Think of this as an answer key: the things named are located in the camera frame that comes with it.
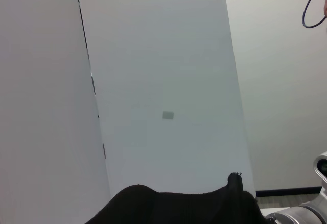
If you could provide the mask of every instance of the cable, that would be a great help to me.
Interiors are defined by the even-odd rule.
[[[306,28],[314,28],[314,27],[320,25],[320,24],[321,24],[322,22],[324,22],[325,19],[326,19],[326,17],[324,17],[324,18],[322,19],[322,21],[320,21],[319,23],[317,23],[317,24],[315,24],[315,25],[313,25],[313,26],[307,26],[307,25],[306,25],[306,23],[305,23],[305,15],[306,15],[306,11],[307,11],[307,9],[308,9],[308,6],[309,6],[310,2],[311,2],[311,0],[308,1],[307,5],[306,5],[306,8],[305,8],[305,11],[303,12],[303,17],[302,17],[302,24],[303,24],[303,26],[306,27]]]

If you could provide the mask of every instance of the black fabric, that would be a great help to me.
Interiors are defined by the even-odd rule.
[[[205,194],[159,193],[143,185],[119,192],[87,224],[267,224],[254,197],[232,173]]]

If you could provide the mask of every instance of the dark baseboard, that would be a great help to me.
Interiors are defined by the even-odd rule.
[[[257,191],[256,196],[275,197],[275,196],[288,196],[288,195],[300,195],[300,194],[315,194],[315,193],[319,193],[320,191],[321,191],[321,187],[303,187],[303,188]]]

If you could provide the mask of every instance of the white panel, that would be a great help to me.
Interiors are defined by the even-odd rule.
[[[81,0],[113,195],[254,193],[225,0]],[[174,112],[163,120],[162,112]]]
[[[110,196],[78,1],[0,12],[0,222],[85,223]]]
[[[327,150],[325,24],[303,27],[308,0],[227,0],[257,190],[319,186]],[[323,18],[312,0],[307,25]]]

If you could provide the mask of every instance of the floor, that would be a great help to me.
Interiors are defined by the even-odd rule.
[[[258,197],[260,209],[294,207],[314,200],[318,194],[290,195],[276,197]]]

